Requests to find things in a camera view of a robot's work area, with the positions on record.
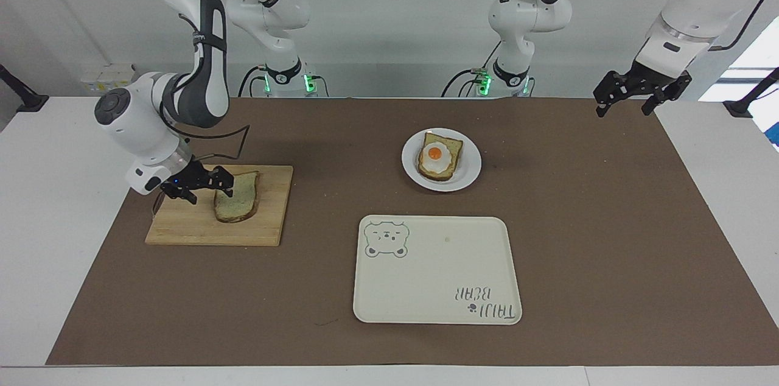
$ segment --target bread slice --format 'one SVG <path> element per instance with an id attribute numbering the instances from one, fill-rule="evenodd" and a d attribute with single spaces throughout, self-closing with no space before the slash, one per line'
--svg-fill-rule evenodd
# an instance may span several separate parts
<path id="1" fill-rule="evenodd" d="M 259 204 L 259 172 L 236 175 L 233 197 L 222 191 L 214 194 L 214 214 L 222 223 L 237 223 L 249 219 L 257 212 Z"/>
<path id="2" fill-rule="evenodd" d="M 448 168 L 443 172 L 430 172 L 430 170 L 426 170 L 424 167 L 422 167 L 422 150 L 420 150 L 419 158 L 417 159 L 417 170 L 419 170 L 419 173 L 429 180 L 451 180 L 452 176 L 454 176 L 454 170 L 457 170 L 457 162 L 459 161 L 459 153 L 463 150 L 463 142 L 459 139 L 446 138 L 445 136 L 440 136 L 432 132 L 428 132 L 425 134 L 425 142 L 422 144 L 422 149 L 424 149 L 428 144 L 431 144 L 431 142 L 441 142 L 443 145 L 445 145 L 452 154 L 452 162 L 450 162 Z"/>

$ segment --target white plate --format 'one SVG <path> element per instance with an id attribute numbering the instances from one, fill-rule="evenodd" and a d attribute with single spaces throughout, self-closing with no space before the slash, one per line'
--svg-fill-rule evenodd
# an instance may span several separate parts
<path id="1" fill-rule="evenodd" d="M 422 150 L 422 145 L 425 142 L 425 134 L 428 132 L 447 138 L 459 139 L 463 142 L 463 149 L 459 154 L 457 169 L 454 170 L 454 175 L 451 180 L 429 180 L 417 170 L 419 152 Z M 401 159 L 403 161 L 403 169 L 406 170 L 408 177 L 415 181 L 415 183 L 420 184 L 426 189 L 432 189 L 433 191 L 450 192 L 464 189 L 472 184 L 473 181 L 479 177 L 479 173 L 481 173 L 481 153 L 479 153 L 478 147 L 476 147 L 476 144 L 474 144 L 470 138 L 456 130 L 451 130 L 451 128 L 427 128 L 426 130 L 414 134 L 414 136 L 409 138 L 403 146 Z"/>
<path id="2" fill-rule="evenodd" d="M 517 274 L 500 219 L 369 215 L 358 235 L 352 308 L 362 322 L 519 322 Z"/>

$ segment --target bear drawing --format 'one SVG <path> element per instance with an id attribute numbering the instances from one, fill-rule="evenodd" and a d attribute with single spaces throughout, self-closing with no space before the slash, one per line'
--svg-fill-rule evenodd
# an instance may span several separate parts
<path id="1" fill-rule="evenodd" d="M 403 258 L 408 253 L 406 240 L 409 230 L 403 223 L 381 222 L 371 223 L 365 227 L 365 255 L 375 258 L 379 253 L 392 253 L 397 258 Z"/>

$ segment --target brown table surface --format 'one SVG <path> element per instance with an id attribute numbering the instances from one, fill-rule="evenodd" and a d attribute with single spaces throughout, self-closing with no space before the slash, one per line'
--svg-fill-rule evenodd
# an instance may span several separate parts
<path id="1" fill-rule="evenodd" d="M 598 119 L 592 100 L 233 100 L 214 132 L 251 123 L 239 163 L 295 167 L 281 246 L 146 245 L 154 196 L 129 192 L 47 363 L 779 365 L 779 330 L 638 106 Z M 403 172 L 406 139 L 438 126 L 481 150 L 465 190 Z M 367 214 L 503 219 L 520 323 L 359 322 Z"/>

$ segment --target blue object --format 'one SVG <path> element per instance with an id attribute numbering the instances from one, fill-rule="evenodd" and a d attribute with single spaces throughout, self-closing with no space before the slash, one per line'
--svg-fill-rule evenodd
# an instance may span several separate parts
<path id="1" fill-rule="evenodd" d="M 772 125 L 771 128 L 766 131 L 766 136 L 770 142 L 776 146 L 779 146 L 779 122 Z"/>

